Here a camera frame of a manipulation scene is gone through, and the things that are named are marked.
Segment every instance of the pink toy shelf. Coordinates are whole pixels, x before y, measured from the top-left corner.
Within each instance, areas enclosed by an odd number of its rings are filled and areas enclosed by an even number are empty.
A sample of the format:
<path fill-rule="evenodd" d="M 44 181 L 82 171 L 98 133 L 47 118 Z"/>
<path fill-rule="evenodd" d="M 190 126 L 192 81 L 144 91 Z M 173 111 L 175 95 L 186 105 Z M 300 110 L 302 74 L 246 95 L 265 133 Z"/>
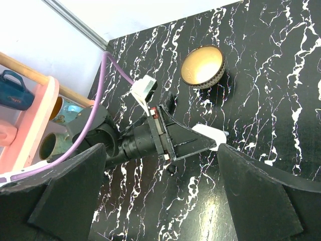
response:
<path fill-rule="evenodd" d="M 15 124 L 18 129 L 15 140 L 10 146 L 4 147 L 0 155 L 0 174 L 2 174 L 19 171 L 31 165 L 58 94 L 84 107 L 93 105 L 93 101 L 59 85 L 54 77 L 45 76 L 1 52 L 0 65 L 38 83 L 33 90 L 35 99 L 32 106 L 20 112 Z"/>

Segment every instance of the blue handle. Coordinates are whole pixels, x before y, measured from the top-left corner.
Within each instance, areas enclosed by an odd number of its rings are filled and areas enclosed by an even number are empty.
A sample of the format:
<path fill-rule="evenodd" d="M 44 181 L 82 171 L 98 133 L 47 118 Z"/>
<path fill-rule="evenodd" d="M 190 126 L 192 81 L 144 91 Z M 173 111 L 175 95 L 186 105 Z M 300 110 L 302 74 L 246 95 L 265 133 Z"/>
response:
<path fill-rule="evenodd" d="M 27 89 L 26 86 L 25 86 L 24 80 L 22 79 L 22 77 L 21 77 L 20 75 L 18 75 L 17 73 L 13 72 L 12 70 L 6 69 L 6 70 L 4 70 L 4 71 L 2 72 L 2 75 L 1 75 L 1 78 L 2 78 L 3 80 L 5 80 L 5 79 L 4 79 L 4 76 L 5 76 L 6 74 L 11 75 L 11 76 L 15 77 L 17 80 L 19 80 L 20 83 L 21 83 L 22 88 L 24 89 L 24 92 L 28 92 L 28 89 Z"/>

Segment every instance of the white plastic piece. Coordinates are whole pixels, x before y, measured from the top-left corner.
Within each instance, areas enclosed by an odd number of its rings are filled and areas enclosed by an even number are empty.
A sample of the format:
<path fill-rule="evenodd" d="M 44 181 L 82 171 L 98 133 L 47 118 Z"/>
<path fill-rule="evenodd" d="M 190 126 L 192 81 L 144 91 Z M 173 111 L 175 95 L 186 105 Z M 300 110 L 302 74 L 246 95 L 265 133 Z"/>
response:
<path fill-rule="evenodd" d="M 151 115 L 155 115 L 156 114 L 154 109 L 151 109 L 149 112 L 150 112 Z"/>
<path fill-rule="evenodd" d="M 156 80 L 154 78 L 150 77 L 149 75 L 145 75 L 143 79 L 135 81 L 130 89 L 130 93 L 146 112 L 147 116 L 149 116 L 149 108 L 145 100 L 151 93 L 151 89 L 155 82 Z"/>
<path fill-rule="evenodd" d="M 211 151 L 217 152 L 220 144 L 226 143 L 226 135 L 224 131 L 221 131 L 219 129 L 209 127 L 203 124 L 196 124 L 192 128 L 192 130 L 216 141 L 216 147 L 212 148 Z"/>
<path fill-rule="evenodd" d="M 48 164 L 49 163 L 47 162 L 47 160 L 44 160 L 44 161 L 40 161 L 40 162 L 38 162 L 36 164 L 33 164 L 31 166 L 28 166 L 26 168 L 23 168 L 22 170 L 17 171 L 17 172 L 6 172 L 6 173 L 3 173 L 3 174 L 0 175 L 0 178 L 4 177 L 4 178 L 6 178 L 7 181 L 4 182 L 4 183 L 0 183 L 0 187 L 10 183 L 11 182 L 10 177 L 13 176 L 13 175 L 20 174 L 20 173 L 23 173 L 23 172 L 32 171 L 32 170 L 36 170 L 38 168 L 47 166 Z"/>
<path fill-rule="evenodd" d="M 165 154 L 165 155 L 164 155 L 164 158 L 165 158 L 166 161 L 169 160 L 169 159 L 170 159 L 169 154 Z"/>

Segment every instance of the screw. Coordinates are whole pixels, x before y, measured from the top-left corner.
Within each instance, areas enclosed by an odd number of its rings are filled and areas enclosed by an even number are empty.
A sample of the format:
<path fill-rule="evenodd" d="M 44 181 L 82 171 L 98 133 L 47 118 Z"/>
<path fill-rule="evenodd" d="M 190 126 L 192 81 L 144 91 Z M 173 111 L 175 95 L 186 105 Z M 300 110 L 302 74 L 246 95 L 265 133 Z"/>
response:
<path fill-rule="evenodd" d="M 173 164 L 170 164 L 168 167 L 167 167 L 167 173 L 169 173 L 170 176 L 173 176 L 177 173 L 177 167 L 174 166 Z"/>

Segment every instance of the white wall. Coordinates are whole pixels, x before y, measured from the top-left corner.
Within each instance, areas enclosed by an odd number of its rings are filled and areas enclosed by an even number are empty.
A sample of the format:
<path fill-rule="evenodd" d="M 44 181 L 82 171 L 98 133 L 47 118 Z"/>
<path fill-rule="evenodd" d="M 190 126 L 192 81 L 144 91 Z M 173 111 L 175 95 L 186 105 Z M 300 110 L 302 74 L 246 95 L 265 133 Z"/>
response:
<path fill-rule="evenodd" d="M 0 51 L 87 96 L 102 51 L 41 0 L 0 1 Z"/>
<path fill-rule="evenodd" d="M 59 0 L 109 41 L 239 0 Z"/>

